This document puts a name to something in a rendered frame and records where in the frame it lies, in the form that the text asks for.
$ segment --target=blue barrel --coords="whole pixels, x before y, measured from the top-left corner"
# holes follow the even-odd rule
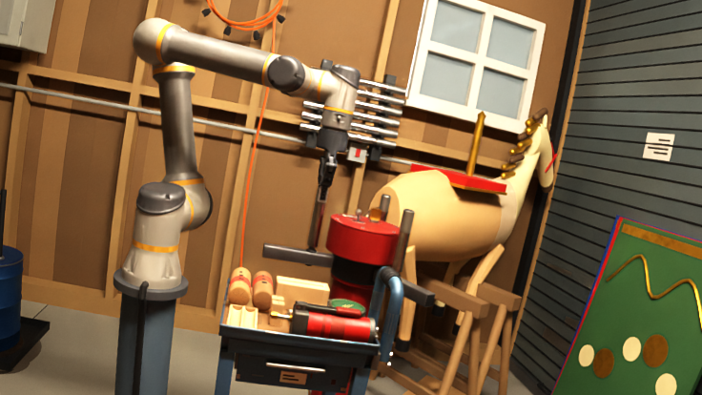
[[[0,260],[0,352],[19,343],[22,306],[22,260],[19,250],[3,246]]]

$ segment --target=gray robotic arm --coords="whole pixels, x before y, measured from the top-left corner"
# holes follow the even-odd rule
[[[212,212],[212,199],[196,165],[190,92],[193,66],[324,103],[317,139],[324,155],[308,238],[309,249],[315,250],[327,192],[337,168],[337,152],[345,151],[348,143],[359,71],[341,65],[329,71],[311,69],[292,56],[190,33],[159,18],[139,24],[134,32],[134,49],[154,65],[166,176],[139,190],[134,240],[123,266],[125,280],[135,286],[148,281],[152,289],[178,286],[182,277],[177,255],[180,232],[202,225]]]

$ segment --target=gray siding wall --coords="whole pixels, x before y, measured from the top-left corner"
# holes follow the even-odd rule
[[[675,134],[670,162],[648,132]],[[592,0],[561,155],[513,352],[548,389],[615,216],[702,239],[702,0]]]

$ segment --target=gold pole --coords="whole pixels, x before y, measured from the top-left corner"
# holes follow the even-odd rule
[[[480,150],[480,139],[483,137],[483,126],[485,125],[485,113],[478,114],[478,120],[475,122],[475,130],[473,131],[473,146],[470,147],[470,157],[468,158],[468,167],[465,168],[465,173],[473,176],[475,173],[475,164],[478,163],[478,151]]]

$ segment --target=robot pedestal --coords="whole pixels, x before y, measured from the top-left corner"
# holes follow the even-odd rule
[[[146,292],[143,341],[138,336],[139,306],[144,304],[139,299],[139,288],[124,280],[121,269],[114,273],[114,287],[122,292],[114,394],[132,395],[137,377],[141,394],[166,395],[176,300],[188,292],[188,281],[183,278],[175,288]],[[137,353],[141,354],[140,363]]]

